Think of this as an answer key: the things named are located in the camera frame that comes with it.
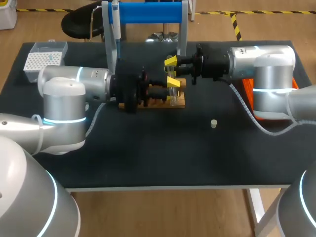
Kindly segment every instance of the hazard tape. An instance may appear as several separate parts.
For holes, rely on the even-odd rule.
[[[233,27],[235,30],[235,35],[236,35],[237,41],[242,41],[240,29],[238,27],[237,20],[236,20],[236,14],[230,14],[230,17],[231,17],[232,24],[233,24]]]
[[[16,9],[17,12],[71,12],[71,9]]]
[[[213,14],[316,14],[316,11],[199,11],[196,15],[213,15]]]
[[[71,9],[16,9],[18,12],[71,12]],[[316,11],[199,11],[196,15],[213,15],[213,14],[316,14]]]

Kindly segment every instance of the blue handle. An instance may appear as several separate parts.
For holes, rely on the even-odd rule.
[[[112,4],[108,3],[109,22],[112,19]],[[120,2],[121,24],[142,23],[181,23],[181,2]]]

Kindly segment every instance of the white box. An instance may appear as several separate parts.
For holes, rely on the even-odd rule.
[[[48,65],[65,65],[64,57],[67,50],[67,42],[50,41],[35,43],[26,59],[23,69],[29,82],[37,82],[41,69]]]
[[[0,6],[0,30],[14,28],[16,19],[16,0],[8,0],[6,5]]]

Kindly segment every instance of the floor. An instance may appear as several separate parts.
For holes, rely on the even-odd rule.
[[[18,0],[18,8],[76,9],[89,0]],[[197,0],[197,11],[315,10],[314,0]],[[29,41],[68,40],[60,22],[65,13],[19,12],[13,30],[0,31],[0,87],[21,44]],[[316,83],[316,15],[240,14],[243,40],[292,40],[304,67]],[[144,41],[161,25],[129,25],[129,41]],[[197,15],[189,23],[190,41],[236,40],[229,17]],[[261,189],[267,209],[278,189]],[[253,236],[243,190],[98,192],[74,194],[81,210],[80,237],[250,237]],[[277,229],[270,237],[278,237]]]

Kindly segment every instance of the black tabletop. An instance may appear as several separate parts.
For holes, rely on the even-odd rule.
[[[286,44],[290,41],[208,42],[227,50],[232,46]],[[188,43],[187,54],[195,52]],[[30,117],[43,114],[37,85],[29,84],[23,66],[33,43],[23,44],[0,96],[4,113]],[[102,43],[69,43],[65,64],[105,68]],[[123,61],[128,74],[144,66],[153,79],[164,77],[163,62],[175,44],[125,43]],[[294,76],[300,87],[310,85],[296,54]],[[187,80],[184,109],[139,110],[126,114],[106,105],[85,145],[62,156],[41,153],[35,159],[65,188],[140,186],[239,186],[291,184],[315,160],[316,126],[303,125],[272,137],[247,116],[232,90],[222,82]],[[240,83],[236,84],[244,94]],[[87,127],[99,104],[90,104]],[[218,125],[212,129],[210,121]],[[280,130],[284,122],[263,126]]]

